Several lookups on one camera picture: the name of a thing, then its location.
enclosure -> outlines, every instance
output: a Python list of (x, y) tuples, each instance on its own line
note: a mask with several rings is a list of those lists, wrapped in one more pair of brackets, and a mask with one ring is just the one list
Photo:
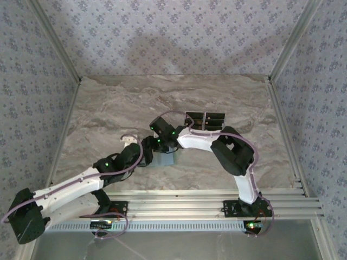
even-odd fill
[[(255, 180), (276, 214), (269, 237), (251, 242), (242, 219), (220, 211), (237, 199), (233, 176), (211, 153), (183, 149), (105, 189), (129, 202), (134, 227), (121, 242), (96, 242), (88, 221), (73, 219), (17, 247), (2, 225), (1, 259), (347, 259), (344, 1), (0, 5), (0, 212), (19, 190), (83, 172), (120, 152), (121, 135), (142, 139), (156, 116), (176, 110), (224, 113), (257, 147)], [(179, 114), (165, 119), (184, 124)]]

white robotic arm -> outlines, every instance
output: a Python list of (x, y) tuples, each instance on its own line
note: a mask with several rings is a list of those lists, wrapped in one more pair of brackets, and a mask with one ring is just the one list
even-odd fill
[[(195, 148), (208, 152), (213, 152), (212, 144), (220, 137), (221, 131), (206, 131), (194, 130), (188, 128), (182, 130), (177, 138), (178, 143), (183, 148)], [(239, 198), (245, 203), (252, 204), (257, 199), (257, 194), (252, 186), (251, 173), (246, 171), (245, 175), (234, 175), (237, 188), (239, 189)]]
[[(212, 152), (235, 178), (239, 189), (239, 201), (236, 203), (240, 205), (235, 210), (242, 211), (242, 216), (254, 216), (259, 211), (259, 205), (263, 206), (248, 169), (254, 162), (254, 150), (242, 141), (243, 138), (233, 128), (208, 132), (185, 126), (173, 128), (161, 117), (151, 122), (150, 127), (157, 133), (157, 138), (148, 136), (141, 145), (129, 144), (121, 153), (102, 158), (93, 167), (55, 186), (34, 193), (28, 188), (20, 191), (2, 222), (8, 218), (18, 242), (25, 244), (61, 221), (108, 212), (110, 200), (102, 188), (123, 181), (125, 175), (131, 175), (135, 166), (149, 165), (153, 152), (165, 153), (169, 147)], [(227, 145), (231, 144), (234, 146), (229, 149)]]

floral wallpaper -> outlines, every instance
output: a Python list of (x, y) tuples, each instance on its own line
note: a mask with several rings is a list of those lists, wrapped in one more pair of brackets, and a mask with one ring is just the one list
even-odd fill
[[(0, 1), (0, 216), (15, 194), (44, 187), (75, 90), (24, 0)], [(0, 225), (0, 259), (17, 240)]]
[(347, 2), (324, 0), (275, 85), (310, 187), (347, 259)]
[(307, 1), (39, 2), (90, 76), (269, 74)]

aluminum frame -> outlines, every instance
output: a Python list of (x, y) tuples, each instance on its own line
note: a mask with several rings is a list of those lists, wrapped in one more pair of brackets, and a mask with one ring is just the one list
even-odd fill
[[(316, 235), (316, 240), (322, 258), (338, 260), (339, 258), (335, 247), (333, 246), (333, 242), (327, 228), (326, 220), (323, 218), (324, 215), (320, 208), (319, 200), (317, 198), (311, 197), (312, 194), (310, 194), (309, 188), (307, 186), (303, 170), (299, 163), (298, 155), (284, 117), (277, 91), (273, 85), (273, 82), (276, 81), (281, 71), (285, 67), (291, 53), (295, 49), (297, 43), (299, 42), (307, 26), (309, 25), (314, 13), (317, 11), (321, 2), (322, 0), (308, 1), (297, 25), (292, 31), (290, 38), (288, 39), (279, 59), (277, 60), (277, 63), (275, 64), (271, 72), (270, 77), (272, 82), (270, 83), (268, 76), (264, 78), (265, 83), (268, 86), (269, 95), (271, 97), (277, 120), (279, 122), (279, 127), (285, 141), (285, 146), (288, 151), (290, 163), (298, 180), (295, 182), (296, 185), (292, 189), (264, 190), (263, 194), (274, 202), (274, 208), (277, 214), (277, 218), (298, 219), (305, 217), (306, 219), (311, 219), (312, 227)], [(57, 55), (68, 70), (69, 75), (76, 82), (76, 84), (79, 84), (79, 76), (38, 0), (27, 0), (27, 3), (38, 19), (38, 22), (40, 23), (47, 37), (49, 38), (53, 48), (57, 52)], [(63, 128), (62, 138), (59, 142), (59, 147), (50, 170), (46, 187), (50, 185), (51, 180), (53, 179), (53, 176), (56, 172), (61, 149), (63, 147), (63, 143), (67, 134), (67, 126), (70, 121), (70, 116), (72, 114), (77, 93), (78, 88), (74, 93), (73, 102), (71, 103), (69, 108), (67, 120)], [(219, 212), (222, 205), (221, 201), (225, 199), (237, 198), (237, 191), (123, 191), (112, 192), (109, 193), (109, 195), (112, 199), (122, 198), (131, 201), (133, 204), (130, 207), (128, 215), (133, 214), (133, 216), (136, 216), (136, 219), (139, 220), (204, 218), (218, 221), (219, 219), (224, 219)], [(170, 207), (174, 206), (174, 210), (169, 209), (167, 203), (170, 204)], [(35, 247), (35, 242), (36, 241), (33, 241), (26, 245), (20, 245), (14, 259), (31, 259), (31, 255)]]

marble surface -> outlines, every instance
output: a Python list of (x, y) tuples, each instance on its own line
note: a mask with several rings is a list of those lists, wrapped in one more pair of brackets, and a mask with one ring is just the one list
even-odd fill
[[(76, 98), (54, 183), (84, 171), (98, 159), (120, 152), (120, 136), (152, 134), (149, 123), (167, 110), (224, 112), (259, 149), (255, 178), (260, 188), (290, 188), (294, 174), (262, 75), (84, 77)], [(174, 126), (183, 116), (169, 114)], [(175, 165), (138, 168), (108, 190), (236, 189), (212, 153), (175, 153)]]

